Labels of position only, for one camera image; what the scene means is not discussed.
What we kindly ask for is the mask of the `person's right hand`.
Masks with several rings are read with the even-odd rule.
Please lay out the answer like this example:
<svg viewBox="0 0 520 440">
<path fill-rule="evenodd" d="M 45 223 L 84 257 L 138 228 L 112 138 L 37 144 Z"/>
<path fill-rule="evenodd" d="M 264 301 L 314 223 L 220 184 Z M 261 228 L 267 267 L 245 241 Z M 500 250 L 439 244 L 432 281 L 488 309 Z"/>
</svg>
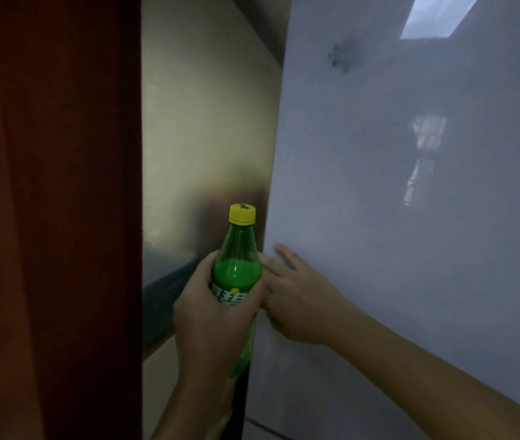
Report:
<svg viewBox="0 0 520 440">
<path fill-rule="evenodd" d="M 286 339 L 334 347 L 361 311 L 298 255 L 300 288 L 267 288 L 262 308 Z"/>
</svg>

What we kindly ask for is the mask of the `person's left hand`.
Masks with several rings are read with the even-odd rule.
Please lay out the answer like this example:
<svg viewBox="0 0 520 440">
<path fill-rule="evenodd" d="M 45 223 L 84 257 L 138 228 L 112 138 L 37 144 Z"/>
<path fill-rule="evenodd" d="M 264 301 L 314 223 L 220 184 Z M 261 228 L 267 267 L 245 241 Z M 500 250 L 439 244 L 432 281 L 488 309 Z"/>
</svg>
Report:
<svg viewBox="0 0 520 440">
<path fill-rule="evenodd" d="M 254 318 L 244 317 L 244 299 L 236 306 L 220 303 L 209 288 L 219 251 L 200 261 L 174 304 L 179 372 L 208 380 L 227 379 L 244 348 Z"/>
</svg>

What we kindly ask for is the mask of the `green bottle with yellow cap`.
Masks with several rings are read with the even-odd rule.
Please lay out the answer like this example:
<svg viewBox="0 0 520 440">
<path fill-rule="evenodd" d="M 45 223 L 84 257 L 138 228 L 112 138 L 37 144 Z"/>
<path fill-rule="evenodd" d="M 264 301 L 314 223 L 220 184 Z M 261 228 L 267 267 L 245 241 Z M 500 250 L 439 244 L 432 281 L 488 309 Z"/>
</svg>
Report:
<svg viewBox="0 0 520 440">
<path fill-rule="evenodd" d="M 255 221 L 253 205 L 236 203 L 230 206 L 229 228 L 211 273 L 212 293 L 224 305 L 240 304 L 261 278 Z"/>
</svg>

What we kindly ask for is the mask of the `white refrigerator door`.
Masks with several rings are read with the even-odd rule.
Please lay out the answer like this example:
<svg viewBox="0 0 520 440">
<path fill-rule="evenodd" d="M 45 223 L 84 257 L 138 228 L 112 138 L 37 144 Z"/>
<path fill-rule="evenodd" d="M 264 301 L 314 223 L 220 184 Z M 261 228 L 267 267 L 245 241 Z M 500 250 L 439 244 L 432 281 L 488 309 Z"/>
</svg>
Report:
<svg viewBox="0 0 520 440">
<path fill-rule="evenodd" d="M 292 0 L 274 244 L 520 404 L 520 0 Z"/>
</svg>

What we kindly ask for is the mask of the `person's right forearm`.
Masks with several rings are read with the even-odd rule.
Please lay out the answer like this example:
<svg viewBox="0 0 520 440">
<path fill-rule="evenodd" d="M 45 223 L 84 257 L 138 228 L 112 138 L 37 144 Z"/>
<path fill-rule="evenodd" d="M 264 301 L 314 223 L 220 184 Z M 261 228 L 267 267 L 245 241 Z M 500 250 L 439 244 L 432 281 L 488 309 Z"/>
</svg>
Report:
<svg viewBox="0 0 520 440">
<path fill-rule="evenodd" d="M 520 405 L 344 303 L 327 344 L 430 440 L 520 440 Z"/>
</svg>

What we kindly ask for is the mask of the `person's left forearm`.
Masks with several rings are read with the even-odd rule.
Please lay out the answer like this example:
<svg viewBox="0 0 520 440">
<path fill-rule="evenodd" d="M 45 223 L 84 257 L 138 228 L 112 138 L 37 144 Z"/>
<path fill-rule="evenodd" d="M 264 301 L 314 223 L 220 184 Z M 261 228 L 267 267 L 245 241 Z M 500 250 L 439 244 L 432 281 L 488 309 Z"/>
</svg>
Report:
<svg viewBox="0 0 520 440">
<path fill-rule="evenodd" d="M 237 381 L 180 372 L 150 440 L 219 440 L 233 413 Z"/>
</svg>

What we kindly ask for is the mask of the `glossy beige side panel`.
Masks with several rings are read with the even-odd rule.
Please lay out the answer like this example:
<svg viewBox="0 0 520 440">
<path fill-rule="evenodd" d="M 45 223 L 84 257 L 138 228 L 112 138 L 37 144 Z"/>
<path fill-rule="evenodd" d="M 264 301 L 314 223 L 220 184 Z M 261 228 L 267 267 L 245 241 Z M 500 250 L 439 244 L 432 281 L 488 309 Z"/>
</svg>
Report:
<svg viewBox="0 0 520 440">
<path fill-rule="evenodd" d="M 234 202 L 262 215 L 282 67 L 234 0 L 142 0 L 142 438 L 178 375 L 172 308 Z"/>
</svg>

